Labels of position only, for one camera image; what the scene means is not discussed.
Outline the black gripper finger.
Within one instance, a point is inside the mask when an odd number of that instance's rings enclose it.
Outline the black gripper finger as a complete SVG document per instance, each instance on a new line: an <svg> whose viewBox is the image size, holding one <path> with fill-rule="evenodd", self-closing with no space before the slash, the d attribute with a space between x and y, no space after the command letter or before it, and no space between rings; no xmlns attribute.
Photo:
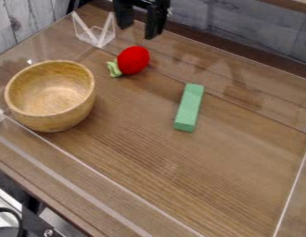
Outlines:
<svg viewBox="0 0 306 237"><path fill-rule="evenodd" d="M112 0L117 25L121 30L133 24L133 6L130 0Z"/></svg>
<svg viewBox="0 0 306 237"><path fill-rule="evenodd" d="M145 0L146 19L144 38L146 40L152 40L161 34L169 7L170 0Z"/></svg>

